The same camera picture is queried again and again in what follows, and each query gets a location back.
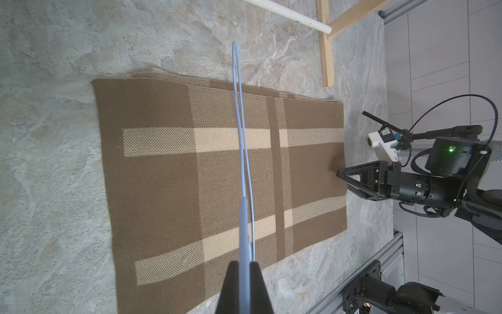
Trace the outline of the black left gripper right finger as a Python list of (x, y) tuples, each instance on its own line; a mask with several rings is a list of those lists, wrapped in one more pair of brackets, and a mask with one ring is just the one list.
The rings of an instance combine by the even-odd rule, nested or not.
[(250, 263), (250, 313), (274, 314), (260, 265)]

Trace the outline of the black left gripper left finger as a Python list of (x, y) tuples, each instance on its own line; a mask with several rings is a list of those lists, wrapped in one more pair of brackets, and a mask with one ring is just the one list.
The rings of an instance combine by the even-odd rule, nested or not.
[(239, 314), (238, 261), (231, 261), (227, 267), (215, 314)]

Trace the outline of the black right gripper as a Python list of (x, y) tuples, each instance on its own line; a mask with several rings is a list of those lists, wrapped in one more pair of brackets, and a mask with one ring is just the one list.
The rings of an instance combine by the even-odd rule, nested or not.
[(455, 208), (461, 180), (434, 177), (401, 170), (394, 162), (370, 162), (337, 171), (337, 177), (348, 184), (350, 192), (364, 200), (399, 200), (430, 208)]

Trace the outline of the brown plaid scarf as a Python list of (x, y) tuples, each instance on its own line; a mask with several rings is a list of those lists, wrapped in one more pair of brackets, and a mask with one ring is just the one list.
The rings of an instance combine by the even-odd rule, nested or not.
[(187, 313), (219, 293), (242, 195), (262, 268), (346, 230), (343, 103), (243, 86), (242, 189), (230, 82), (150, 71), (92, 86), (120, 313)]

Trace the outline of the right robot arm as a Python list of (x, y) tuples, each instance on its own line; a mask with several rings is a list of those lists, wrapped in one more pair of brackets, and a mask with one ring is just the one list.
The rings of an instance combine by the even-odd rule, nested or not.
[(494, 155), (489, 141), (436, 138), (426, 166), (411, 161), (413, 172), (400, 162), (376, 161), (337, 171), (350, 191), (364, 200), (397, 200), (400, 208), (421, 205), (423, 218), (445, 218), (450, 214), (501, 242), (501, 190), (482, 190), (479, 183)]

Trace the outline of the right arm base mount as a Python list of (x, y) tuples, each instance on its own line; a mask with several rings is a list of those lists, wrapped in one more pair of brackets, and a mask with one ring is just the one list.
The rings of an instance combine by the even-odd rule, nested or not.
[(416, 282), (396, 289), (369, 271), (346, 286), (343, 294), (345, 313), (355, 313), (365, 304), (384, 313), (434, 313), (440, 310), (437, 301), (442, 296), (439, 290)]

